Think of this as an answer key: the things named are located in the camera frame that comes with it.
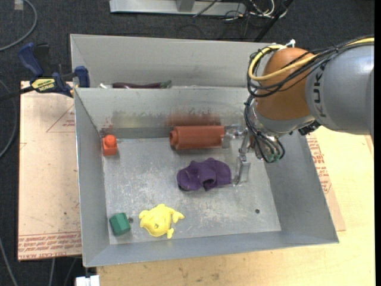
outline yellow cable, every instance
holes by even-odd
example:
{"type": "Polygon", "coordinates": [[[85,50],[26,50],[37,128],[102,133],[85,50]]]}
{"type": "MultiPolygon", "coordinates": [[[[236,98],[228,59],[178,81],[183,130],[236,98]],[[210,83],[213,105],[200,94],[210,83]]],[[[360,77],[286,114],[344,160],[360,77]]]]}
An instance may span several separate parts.
{"type": "MultiPolygon", "coordinates": [[[[367,42],[374,42],[374,38],[360,39],[359,41],[351,42],[351,43],[347,44],[346,46],[348,46],[348,45],[355,45],[355,44],[358,44],[358,43],[367,43],[367,42]]],[[[307,58],[305,58],[303,60],[299,60],[299,61],[297,61],[294,64],[291,64],[291,65],[289,65],[289,66],[287,66],[285,68],[282,68],[282,69],[280,69],[278,71],[275,71],[275,72],[270,73],[270,74],[265,75],[265,76],[255,76],[252,73],[252,70],[253,70],[254,66],[256,65],[256,63],[258,62],[258,60],[262,56],[266,55],[272,49],[281,49],[281,48],[286,48],[286,46],[284,46],[284,45],[270,45],[270,46],[267,46],[264,49],[262,49],[262,51],[259,54],[257,54],[257,56],[255,56],[255,58],[252,60],[250,66],[249,66],[249,69],[248,69],[249,77],[252,80],[256,80],[257,82],[268,80],[268,79],[271,79],[272,77],[275,77],[275,76],[277,76],[279,74],[282,74],[282,73],[284,73],[284,72],[286,72],[286,71],[288,71],[288,70],[290,70],[292,68],[303,66],[304,64],[307,64],[310,60],[312,60],[313,58],[318,56],[318,55],[313,55],[313,56],[307,57],[307,58]]]]}

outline small orange object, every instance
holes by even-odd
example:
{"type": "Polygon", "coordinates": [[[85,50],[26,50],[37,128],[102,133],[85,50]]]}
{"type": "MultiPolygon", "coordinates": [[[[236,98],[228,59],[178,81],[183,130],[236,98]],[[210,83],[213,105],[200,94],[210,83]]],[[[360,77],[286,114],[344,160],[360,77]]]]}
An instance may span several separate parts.
{"type": "Polygon", "coordinates": [[[114,156],[117,153],[117,138],[114,135],[107,135],[102,138],[103,156],[114,156]]]}
{"type": "Polygon", "coordinates": [[[221,147],[224,126],[175,126],[169,142],[176,150],[221,147]]]}

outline bin floor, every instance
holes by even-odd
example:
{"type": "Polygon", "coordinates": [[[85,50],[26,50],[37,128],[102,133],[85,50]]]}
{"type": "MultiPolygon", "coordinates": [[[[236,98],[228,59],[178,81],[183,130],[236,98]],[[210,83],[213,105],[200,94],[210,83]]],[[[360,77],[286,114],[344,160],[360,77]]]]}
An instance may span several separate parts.
{"type": "Polygon", "coordinates": [[[192,160],[212,157],[227,163],[234,175],[241,142],[233,140],[229,149],[175,151],[168,138],[119,139],[117,155],[103,158],[107,215],[125,212],[133,222],[131,230],[118,237],[109,224],[110,244],[168,240],[166,235],[153,237],[139,226],[139,213],[161,203],[185,216],[172,223],[171,240],[279,231],[264,163],[254,154],[248,154],[251,167],[244,184],[210,191],[178,188],[176,175],[192,160]]]}

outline gray metal bin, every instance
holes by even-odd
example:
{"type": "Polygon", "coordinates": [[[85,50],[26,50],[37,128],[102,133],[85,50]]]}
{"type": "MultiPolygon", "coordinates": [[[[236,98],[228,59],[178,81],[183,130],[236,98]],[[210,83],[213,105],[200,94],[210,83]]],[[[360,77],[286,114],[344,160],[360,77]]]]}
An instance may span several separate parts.
{"type": "Polygon", "coordinates": [[[168,133],[189,116],[244,127],[248,57],[264,44],[72,35],[71,45],[73,68],[87,67],[92,82],[74,93],[85,266],[338,241],[307,141],[297,133],[281,138],[286,155],[277,163],[248,154],[245,183],[177,187],[176,173],[192,160],[213,157],[235,172],[239,139],[229,148],[176,151],[168,133]],[[98,88],[168,79],[168,89],[98,88]],[[117,137],[115,156],[102,156],[105,133],[117,137]],[[161,203],[185,216],[170,240],[139,226],[139,213],[161,203]],[[108,218],[120,212],[133,222],[116,237],[108,218]]]}

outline metal base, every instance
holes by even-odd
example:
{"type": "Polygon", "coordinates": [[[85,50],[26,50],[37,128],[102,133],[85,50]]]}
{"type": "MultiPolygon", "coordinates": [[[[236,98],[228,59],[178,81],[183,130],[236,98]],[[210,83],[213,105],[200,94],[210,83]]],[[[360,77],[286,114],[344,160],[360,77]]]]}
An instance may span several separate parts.
{"type": "MultiPolygon", "coordinates": [[[[179,11],[176,0],[110,0],[111,13],[148,13],[195,15],[210,5],[209,1],[195,1],[190,11],[179,11]]],[[[244,13],[246,6],[235,2],[216,2],[202,15],[224,16],[231,11],[244,13]]]]}

